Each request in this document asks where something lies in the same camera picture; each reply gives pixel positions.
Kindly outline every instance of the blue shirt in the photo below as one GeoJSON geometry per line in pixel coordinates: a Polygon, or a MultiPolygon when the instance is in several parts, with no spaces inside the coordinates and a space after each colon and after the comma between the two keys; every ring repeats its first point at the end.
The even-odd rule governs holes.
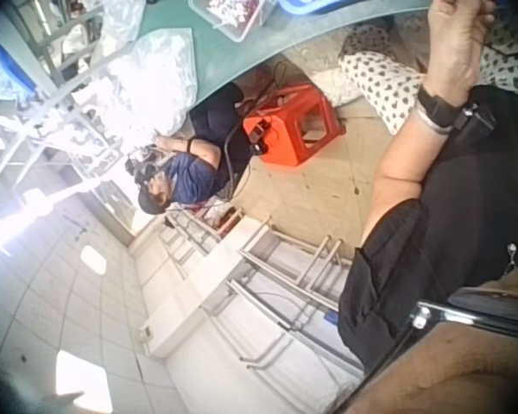
{"type": "Polygon", "coordinates": [[[163,168],[165,176],[174,181],[171,201],[176,203],[201,203],[220,190],[217,170],[195,155],[177,153],[163,168]]]}

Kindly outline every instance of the plastic container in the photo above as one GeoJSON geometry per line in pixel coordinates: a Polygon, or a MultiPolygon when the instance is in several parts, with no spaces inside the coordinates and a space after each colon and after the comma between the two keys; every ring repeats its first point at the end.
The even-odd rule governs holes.
{"type": "Polygon", "coordinates": [[[279,0],[280,6],[292,15],[325,13],[364,0],[279,0]]]}
{"type": "Polygon", "coordinates": [[[213,28],[217,28],[235,42],[243,41],[245,36],[247,36],[252,29],[262,26],[277,3],[277,0],[258,0],[257,7],[251,16],[248,16],[247,21],[235,27],[231,24],[223,24],[219,17],[213,15],[213,13],[207,9],[209,0],[188,0],[190,9],[206,19],[213,28]]]}

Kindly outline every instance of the person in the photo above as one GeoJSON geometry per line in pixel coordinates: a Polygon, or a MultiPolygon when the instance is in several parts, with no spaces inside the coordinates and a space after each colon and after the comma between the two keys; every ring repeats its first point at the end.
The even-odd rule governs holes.
{"type": "MultiPolygon", "coordinates": [[[[491,299],[493,317],[518,320],[518,268],[476,291],[499,293],[491,299]]],[[[347,414],[518,413],[518,338],[437,323],[340,408],[347,414]]]]}
{"type": "Polygon", "coordinates": [[[395,133],[339,299],[338,332],[366,373],[419,300],[441,303],[518,265],[518,42],[483,46],[495,9],[433,0],[426,76],[357,37],[344,45],[345,72],[395,133]]]}
{"type": "Polygon", "coordinates": [[[144,212],[159,215],[174,202],[199,204],[223,190],[230,182],[224,142],[234,128],[230,163],[236,176],[244,172],[250,163],[250,143],[235,107],[243,98],[242,90],[229,83],[190,110],[193,138],[157,136],[155,145],[174,155],[158,172],[137,180],[138,203],[144,212]]]}

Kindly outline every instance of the black pants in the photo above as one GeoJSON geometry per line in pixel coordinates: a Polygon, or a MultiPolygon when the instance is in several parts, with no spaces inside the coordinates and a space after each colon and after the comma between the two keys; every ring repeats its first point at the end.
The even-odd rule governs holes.
{"type": "Polygon", "coordinates": [[[190,119],[198,138],[215,144],[222,151],[218,169],[221,186],[229,180],[228,166],[224,154],[224,142],[237,126],[228,147],[234,173],[240,175],[250,163],[250,141],[241,125],[240,115],[234,105],[243,101],[243,93],[235,84],[229,83],[210,95],[190,110],[190,119]]]}

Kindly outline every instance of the black shirt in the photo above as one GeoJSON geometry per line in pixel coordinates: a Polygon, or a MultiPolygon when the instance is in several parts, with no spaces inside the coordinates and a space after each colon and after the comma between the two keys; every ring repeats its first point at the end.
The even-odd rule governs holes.
{"type": "Polygon", "coordinates": [[[518,97],[478,86],[470,101],[489,105],[495,130],[471,144],[453,133],[420,199],[386,213],[356,251],[338,330],[366,373],[410,324],[416,302],[443,303],[462,286],[500,279],[507,246],[518,247],[518,97]]]}

